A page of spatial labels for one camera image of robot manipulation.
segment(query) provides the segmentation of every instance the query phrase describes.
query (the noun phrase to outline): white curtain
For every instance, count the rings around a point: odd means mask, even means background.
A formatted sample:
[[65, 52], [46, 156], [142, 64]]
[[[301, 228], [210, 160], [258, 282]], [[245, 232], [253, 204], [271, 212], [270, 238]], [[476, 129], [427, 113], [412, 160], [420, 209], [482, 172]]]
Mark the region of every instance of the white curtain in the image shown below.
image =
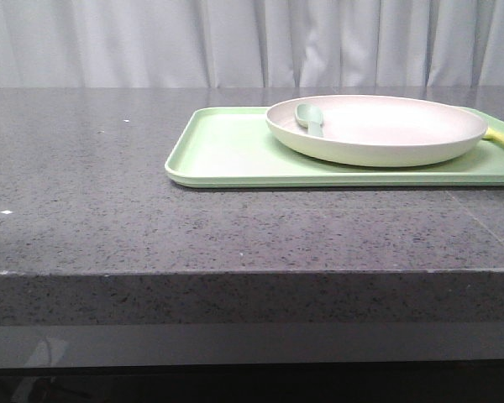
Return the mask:
[[504, 0], [0, 0], [0, 87], [504, 85]]

